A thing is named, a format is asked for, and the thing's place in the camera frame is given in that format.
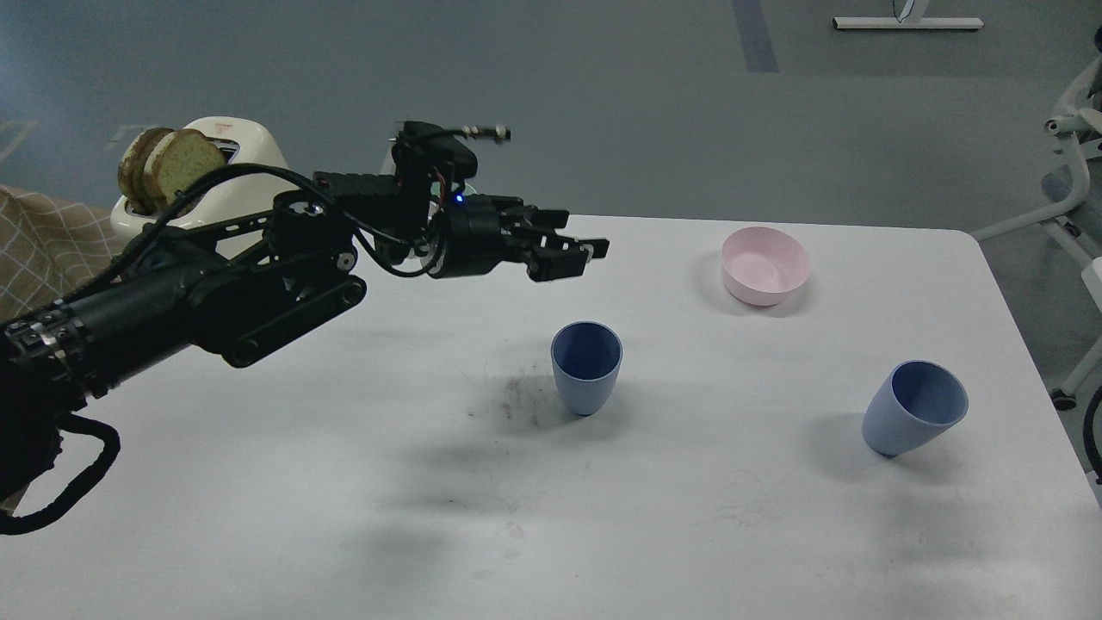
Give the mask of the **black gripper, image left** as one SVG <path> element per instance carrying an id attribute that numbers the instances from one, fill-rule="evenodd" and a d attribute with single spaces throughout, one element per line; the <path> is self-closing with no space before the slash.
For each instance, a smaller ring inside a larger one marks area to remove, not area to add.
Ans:
<path id="1" fill-rule="evenodd" d="M 426 274 L 475 278 L 512 263 L 526 264 L 532 282 L 582 276 L 590 262 L 606 258 L 608 239 L 548 237 L 550 244 L 534 246 L 529 236 L 530 229 L 563 229 L 568 220 L 566 209 L 539 208 L 518 197 L 472 194 L 445 203 L 430 216 Z"/>

